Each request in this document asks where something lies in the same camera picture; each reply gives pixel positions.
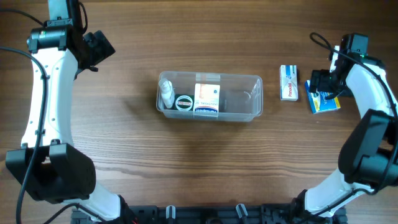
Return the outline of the blue yellow VapoDrops box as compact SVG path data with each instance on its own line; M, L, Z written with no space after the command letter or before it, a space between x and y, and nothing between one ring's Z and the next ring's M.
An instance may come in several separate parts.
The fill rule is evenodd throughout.
M331 93L322 91L316 91L315 93L311 93L309 80L305 82L305 89L313 114L336 111L340 109L340 102L338 101L337 97L335 97L334 99L327 99L327 97L330 96Z

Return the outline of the white Panadol box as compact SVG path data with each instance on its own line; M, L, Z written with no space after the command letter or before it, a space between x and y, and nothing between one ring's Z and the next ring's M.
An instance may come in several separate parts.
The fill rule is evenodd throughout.
M297 66L281 65L280 73L280 99L282 101L297 101L299 98L297 82Z

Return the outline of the white spray bottle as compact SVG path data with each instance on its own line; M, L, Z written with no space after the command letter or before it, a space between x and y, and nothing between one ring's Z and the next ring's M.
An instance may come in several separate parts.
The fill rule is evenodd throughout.
M162 78L159 81L159 88L162 100L167 109L171 109L175 101L175 92L172 86L172 82L166 78Z

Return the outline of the green round-logo packet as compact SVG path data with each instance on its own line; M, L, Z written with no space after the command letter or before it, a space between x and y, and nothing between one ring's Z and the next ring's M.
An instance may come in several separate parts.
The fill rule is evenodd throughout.
M194 106L193 95L175 95L174 110L178 111L192 111Z

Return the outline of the white orange medicine box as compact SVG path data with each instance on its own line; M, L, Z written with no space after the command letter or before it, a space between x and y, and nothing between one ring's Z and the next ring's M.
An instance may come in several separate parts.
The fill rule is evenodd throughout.
M203 116L218 116L220 86L197 83L195 85L193 112Z

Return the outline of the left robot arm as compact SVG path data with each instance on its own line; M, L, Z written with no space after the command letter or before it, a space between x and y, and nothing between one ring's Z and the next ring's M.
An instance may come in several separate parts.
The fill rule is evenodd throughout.
M93 161L72 139L73 83L115 52L101 31L91 33L87 27L80 1L49 1L49 19L27 39L25 56L34 72L29 120L20 149L6 154L6 167L21 184L17 222L24 195L63 209L75 207L97 223L127 219L122 197L97 182Z

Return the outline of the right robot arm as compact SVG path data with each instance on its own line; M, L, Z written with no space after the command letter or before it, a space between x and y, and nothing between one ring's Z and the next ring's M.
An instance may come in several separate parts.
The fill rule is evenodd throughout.
M341 148L337 169L292 200L290 223L330 222L354 199L397 186L397 100L384 63L368 55L366 35L346 34L337 49L316 32L309 37L331 60L329 70L312 72L309 91L352 96L361 119Z

